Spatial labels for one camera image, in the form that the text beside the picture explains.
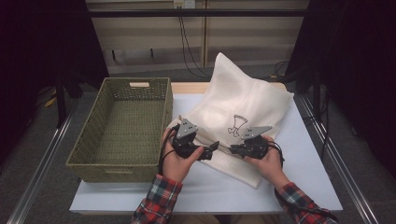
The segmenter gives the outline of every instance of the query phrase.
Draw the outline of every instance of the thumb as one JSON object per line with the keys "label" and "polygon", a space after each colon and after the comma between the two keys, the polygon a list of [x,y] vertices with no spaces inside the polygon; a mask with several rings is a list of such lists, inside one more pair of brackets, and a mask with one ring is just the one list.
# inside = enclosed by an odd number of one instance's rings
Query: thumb
{"label": "thumb", "polygon": [[254,159],[254,158],[251,158],[251,157],[249,157],[249,156],[246,156],[245,158],[244,158],[244,160],[245,161],[247,161],[248,163],[250,163],[250,164],[252,164],[252,165],[258,165],[258,163],[259,163],[259,160],[257,160],[257,159]]}
{"label": "thumb", "polygon": [[204,147],[198,147],[186,160],[189,162],[190,165],[192,165],[195,161],[199,159],[203,152]]}

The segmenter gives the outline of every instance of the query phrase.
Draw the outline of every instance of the gray floor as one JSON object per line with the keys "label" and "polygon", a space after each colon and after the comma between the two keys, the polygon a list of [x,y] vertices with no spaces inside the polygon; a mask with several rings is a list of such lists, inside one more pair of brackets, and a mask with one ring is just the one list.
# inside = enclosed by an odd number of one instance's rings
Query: gray floor
{"label": "gray floor", "polygon": [[[115,66],[114,62],[107,59],[108,66]],[[119,71],[128,71],[118,65]],[[150,69],[152,66],[139,65],[139,71],[131,73],[112,73],[113,77],[171,77],[173,81],[206,81],[209,78],[192,76],[186,69],[179,67],[163,67],[164,70]],[[264,77],[273,73],[273,64],[250,64],[241,65],[241,69],[252,77]],[[203,69],[210,74],[212,68]],[[295,84],[288,83],[287,89],[294,91]],[[56,153],[51,155],[48,171],[42,176],[42,183],[37,186],[37,192],[33,195],[31,203],[25,204],[29,209],[26,216],[21,217],[19,223],[129,223],[128,216],[81,216],[68,211],[78,187],[78,179],[73,172],[64,165],[68,154],[77,140],[84,120],[87,118],[95,98],[96,90],[82,86],[84,95],[78,100],[68,99],[67,107],[74,108],[75,114],[70,122],[68,131],[63,141],[56,148]],[[2,167],[0,176],[0,223],[7,223],[12,215],[19,199],[29,185],[35,170],[42,158],[46,155],[51,139],[56,132],[57,108],[56,105],[44,107],[41,102],[49,98],[49,91],[37,98],[37,111],[32,123],[27,128],[21,141],[13,148]],[[295,102],[300,109],[302,117],[307,117],[302,100],[310,98],[312,93],[296,94]],[[378,223],[394,223],[396,211],[396,181],[373,157],[365,141],[351,131],[351,124],[345,118],[343,112],[331,99],[329,102],[330,137],[333,140],[342,160],[345,162],[353,180],[359,186],[359,190],[373,210]],[[322,142],[313,124],[307,121],[307,130],[314,144],[321,152]],[[337,213],[341,223],[369,223],[365,222],[354,201],[353,192],[348,191],[345,182],[337,171],[331,157],[324,156],[324,166],[329,173],[332,184],[344,207],[342,212]],[[282,223],[291,223],[289,218],[281,216]]]}

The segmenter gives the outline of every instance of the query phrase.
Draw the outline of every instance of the cuff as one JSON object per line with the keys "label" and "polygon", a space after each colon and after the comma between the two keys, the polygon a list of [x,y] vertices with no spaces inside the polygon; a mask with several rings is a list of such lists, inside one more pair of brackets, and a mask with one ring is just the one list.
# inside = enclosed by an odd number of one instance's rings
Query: cuff
{"label": "cuff", "polygon": [[159,206],[171,208],[172,210],[182,187],[183,185],[175,180],[156,175],[148,191],[147,198]]}
{"label": "cuff", "polygon": [[309,198],[293,182],[285,185],[279,192],[279,195],[288,203],[297,204],[302,207],[315,207],[314,201]]}

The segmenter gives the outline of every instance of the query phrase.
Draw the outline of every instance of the green wicker basket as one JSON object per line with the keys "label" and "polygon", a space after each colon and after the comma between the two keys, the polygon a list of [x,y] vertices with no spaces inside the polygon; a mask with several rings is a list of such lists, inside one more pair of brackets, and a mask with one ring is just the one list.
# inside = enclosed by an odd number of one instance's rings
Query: green wicker basket
{"label": "green wicker basket", "polygon": [[86,182],[150,182],[171,122],[170,78],[105,78],[66,166]]}

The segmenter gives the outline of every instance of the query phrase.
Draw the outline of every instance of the power outlet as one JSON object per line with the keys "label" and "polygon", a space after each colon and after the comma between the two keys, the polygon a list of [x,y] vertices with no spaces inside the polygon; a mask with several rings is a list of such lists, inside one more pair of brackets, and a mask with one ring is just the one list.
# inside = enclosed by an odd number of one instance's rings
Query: power outlet
{"label": "power outlet", "polygon": [[174,0],[174,8],[184,8],[184,0]]}
{"label": "power outlet", "polygon": [[195,0],[184,0],[184,8],[195,8]]}

